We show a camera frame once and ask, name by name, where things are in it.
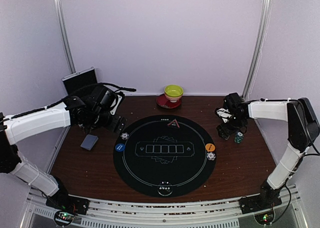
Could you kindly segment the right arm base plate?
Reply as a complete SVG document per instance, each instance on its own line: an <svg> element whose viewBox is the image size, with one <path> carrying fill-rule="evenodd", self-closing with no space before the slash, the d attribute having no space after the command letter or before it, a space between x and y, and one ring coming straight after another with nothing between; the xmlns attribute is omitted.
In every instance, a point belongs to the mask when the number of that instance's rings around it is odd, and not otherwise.
<svg viewBox="0 0 320 228"><path fill-rule="evenodd" d="M282 200L280 198L275 198L272 201L262 201L262 199L260 199L260 195L243 196L238 202L243 215L271 209L274 206L282 204Z"/></svg>

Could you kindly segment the left aluminium corner post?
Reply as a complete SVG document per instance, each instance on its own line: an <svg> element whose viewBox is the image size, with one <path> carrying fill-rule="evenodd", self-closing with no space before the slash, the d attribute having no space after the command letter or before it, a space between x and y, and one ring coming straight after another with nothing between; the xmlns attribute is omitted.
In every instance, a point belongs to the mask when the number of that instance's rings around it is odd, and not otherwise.
<svg viewBox="0 0 320 228"><path fill-rule="evenodd" d="M76 72L76 69L75 69L71 47L68 39L67 28L66 28L64 13L63 13L62 0L53 0L53 2L56 10L56 15L58 18L58 23L59 23L59 28L60 28L61 38L62 38L62 46L64 49L67 65L70 73L74 74Z"/></svg>

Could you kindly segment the blue round blind button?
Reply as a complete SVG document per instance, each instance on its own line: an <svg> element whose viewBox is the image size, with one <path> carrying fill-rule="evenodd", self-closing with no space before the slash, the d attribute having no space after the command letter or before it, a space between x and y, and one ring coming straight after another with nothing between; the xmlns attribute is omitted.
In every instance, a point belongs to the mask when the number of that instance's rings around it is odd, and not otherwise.
<svg viewBox="0 0 320 228"><path fill-rule="evenodd" d="M115 145L115 151L117 152L123 152L125 150L126 146L123 143L118 143Z"/></svg>

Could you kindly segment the orange round blind button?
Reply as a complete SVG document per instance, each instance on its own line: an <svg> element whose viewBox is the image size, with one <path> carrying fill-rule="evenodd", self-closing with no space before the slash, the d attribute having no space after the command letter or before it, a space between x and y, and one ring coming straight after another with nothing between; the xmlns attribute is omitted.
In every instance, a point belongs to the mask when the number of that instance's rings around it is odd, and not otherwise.
<svg viewBox="0 0 320 228"><path fill-rule="evenodd" d="M216 146L213 143L207 143L205 145L206 151L209 152L214 152L216 150Z"/></svg>

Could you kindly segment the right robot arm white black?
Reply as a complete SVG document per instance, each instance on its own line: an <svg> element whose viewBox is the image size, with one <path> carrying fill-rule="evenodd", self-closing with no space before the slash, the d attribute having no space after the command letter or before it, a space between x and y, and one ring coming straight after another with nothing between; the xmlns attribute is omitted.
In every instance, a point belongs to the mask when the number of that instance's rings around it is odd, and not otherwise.
<svg viewBox="0 0 320 228"><path fill-rule="evenodd" d="M218 136L228 140L231 135L245 128L249 119L268 119L287 122L288 143L285 152L273 172L262 183L260 194L244 198L241 204L269 208L277 202L286 181L299 167L307 150L314 146L320 135L320 123L306 97L298 99L266 99L244 101L238 93L230 93L223 99L223 106L214 113L221 118L217 126Z"/></svg>

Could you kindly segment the right aluminium corner post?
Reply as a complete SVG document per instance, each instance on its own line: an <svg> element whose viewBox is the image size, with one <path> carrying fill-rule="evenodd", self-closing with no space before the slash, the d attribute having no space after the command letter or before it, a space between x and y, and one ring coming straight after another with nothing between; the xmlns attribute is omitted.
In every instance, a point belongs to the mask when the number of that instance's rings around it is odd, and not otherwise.
<svg viewBox="0 0 320 228"><path fill-rule="evenodd" d="M250 93L252 92L253 85L256 79L256 75L258 72L258 68L259 68L260 60L262 56L263 43L267 34L271 7L272 7L272 0L263 0L256 42L253 50L252 59L250 62L247 79L242 92L242 98L244 100L249 99Z"/></svg>

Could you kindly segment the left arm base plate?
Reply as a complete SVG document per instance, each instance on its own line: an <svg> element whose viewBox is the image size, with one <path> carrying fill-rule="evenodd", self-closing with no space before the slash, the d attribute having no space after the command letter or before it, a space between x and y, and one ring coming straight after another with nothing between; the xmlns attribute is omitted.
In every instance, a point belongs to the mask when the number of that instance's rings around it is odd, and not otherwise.
<svg viewBox="0 0 320 228"><path fill-rule="evenodd" d="M46 198L46 206L68 212L72 215L86 215L90 201L75 196L58 196Z"/></svg>

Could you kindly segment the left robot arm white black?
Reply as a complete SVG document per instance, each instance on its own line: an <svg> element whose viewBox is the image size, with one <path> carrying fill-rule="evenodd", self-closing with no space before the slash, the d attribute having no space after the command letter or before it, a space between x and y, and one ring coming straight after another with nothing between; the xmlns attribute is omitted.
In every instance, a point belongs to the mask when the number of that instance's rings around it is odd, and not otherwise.
<svg viewBox="0 0 320 228"><path fill-rule="evenodd" d="M126 119L117 115L124 91L135 89L111 83L96 83L79 88L47 106L14 115L0 116L0 171L12 174L37 188L50 205L61 210L76 209L62 181L38 168L36 153L53 139L55 130L79 126L85 134L105 128L119 134Z"/></svg>

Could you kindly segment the aluminium corner post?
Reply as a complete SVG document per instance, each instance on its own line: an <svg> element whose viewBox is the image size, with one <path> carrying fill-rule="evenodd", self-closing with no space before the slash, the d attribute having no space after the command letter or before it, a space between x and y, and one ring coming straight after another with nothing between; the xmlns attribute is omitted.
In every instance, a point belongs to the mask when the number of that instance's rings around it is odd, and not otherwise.
<svg viewBox="0 0 320 228"><path fill-rule="evenodd" d="M70 73L74 74L76 72L76 69L75 69L71 47L68 39L67 28L66 28L64 13L63 13L62 0L53 0L53 2L56 10L56 15L58 18L58 23L59 23L59 28L60 28L61 38L62 38L62 46L64 49L67 65Z"/></svg>
<svg viewBox="0 0 320 228"><path fill-rule="evenodd" d="M249 99L250 93L252 92L253 85L256 79L256 75L258 72L258 68L259 68L260 60L262 56L263 43L267 34L271 7L272 7L272 0L263 0L256 42L253 50L252 59L250 62L247 79L242 92L242 98L244 100Z"/></svg>

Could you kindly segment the round black poker mat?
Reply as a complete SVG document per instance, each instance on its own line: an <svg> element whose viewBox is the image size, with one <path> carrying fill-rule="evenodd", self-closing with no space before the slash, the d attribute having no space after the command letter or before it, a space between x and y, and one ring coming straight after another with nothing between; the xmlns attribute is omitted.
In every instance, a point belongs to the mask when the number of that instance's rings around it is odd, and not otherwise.
<svg viewBox="0 0 320 228"><path fill-rule="evenodd" d="M177 119L180 128L168 127ZM121 139L128 133L127 140ZM121 179L135 191L156 198L184 196L202 186L217 162L207 159L205 145L214 144L209 133L191 119L152 115L130 124L120 133L113 164ZM124 144L123 152L115 151Z"/></svg>

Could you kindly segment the red black triangle dealer marker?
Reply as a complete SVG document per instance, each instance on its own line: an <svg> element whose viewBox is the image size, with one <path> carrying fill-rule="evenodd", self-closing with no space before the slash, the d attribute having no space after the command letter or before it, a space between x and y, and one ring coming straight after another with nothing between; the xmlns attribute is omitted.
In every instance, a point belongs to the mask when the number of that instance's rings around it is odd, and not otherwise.
<svg viewBox="0 0 320 228"><path fill-rule="evenodd" d="M167 124L167 126L170 128L175 128L175 129L180 128L180 125L179 125L177 119L172 120L170 123Z"/></svg>

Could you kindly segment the aluminium front rail frame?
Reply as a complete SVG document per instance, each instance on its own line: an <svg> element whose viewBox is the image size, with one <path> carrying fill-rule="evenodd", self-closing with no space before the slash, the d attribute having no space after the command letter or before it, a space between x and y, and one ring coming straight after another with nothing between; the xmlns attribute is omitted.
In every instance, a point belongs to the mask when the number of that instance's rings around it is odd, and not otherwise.
<svg viewBox="0 0 320 228"><path fill-rule="evenodd" d="M137 203L89 199L85 215L64 221L64 228L264 228L271 215L272 228L308 228L295 185L280 192L278 206L243 213L239 198L182 203Z"/></svg>

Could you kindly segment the green striped bowl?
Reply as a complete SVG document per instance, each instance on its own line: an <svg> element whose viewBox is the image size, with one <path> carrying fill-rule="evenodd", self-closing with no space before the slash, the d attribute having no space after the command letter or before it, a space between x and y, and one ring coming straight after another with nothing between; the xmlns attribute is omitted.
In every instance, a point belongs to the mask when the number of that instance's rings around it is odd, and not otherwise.
<svg viewBox="0 0 320 228"><path fill-rule="evenodd" d="M170 84L164 88L165 97L172 103L177 102L184 94L184 90L181 86Z"/></svg>

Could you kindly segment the aluminium poker case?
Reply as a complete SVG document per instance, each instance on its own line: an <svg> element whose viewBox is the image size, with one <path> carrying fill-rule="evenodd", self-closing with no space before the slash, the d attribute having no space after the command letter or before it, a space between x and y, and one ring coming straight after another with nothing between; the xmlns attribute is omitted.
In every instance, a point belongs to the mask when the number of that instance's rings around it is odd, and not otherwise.
<svg viewBox="0 0 320 228"><path fill-rule="evenodd" d="M72 73L62 78L62 83L68 95L84 97L91 94L93 86L83 88L88 85L97 84L97 76L94 67Z"/></svg>

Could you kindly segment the green chip stack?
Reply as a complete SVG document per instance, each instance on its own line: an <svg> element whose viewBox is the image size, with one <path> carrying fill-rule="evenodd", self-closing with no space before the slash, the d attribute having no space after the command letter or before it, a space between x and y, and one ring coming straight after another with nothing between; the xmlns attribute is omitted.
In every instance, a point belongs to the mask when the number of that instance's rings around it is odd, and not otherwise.
<svg viewBox="0 0 320 228"><path fill-rule="evenodd" d="M238 131L234 137L234 142L240 144L244 139L244 134L241 131Z"/></svg>

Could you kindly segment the red plate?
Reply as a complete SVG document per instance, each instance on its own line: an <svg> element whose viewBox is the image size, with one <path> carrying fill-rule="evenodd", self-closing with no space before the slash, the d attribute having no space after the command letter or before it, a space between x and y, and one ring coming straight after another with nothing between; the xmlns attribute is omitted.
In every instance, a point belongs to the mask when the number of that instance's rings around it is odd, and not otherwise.
<svg viewBox="0 0 320 228"><path fill-rule="evenodd" d="M180 98L177 101L172 102L163 93L156 98L156 103L158 106L165 108L165 109L175 109L182 104L182 99Z"/></svg>

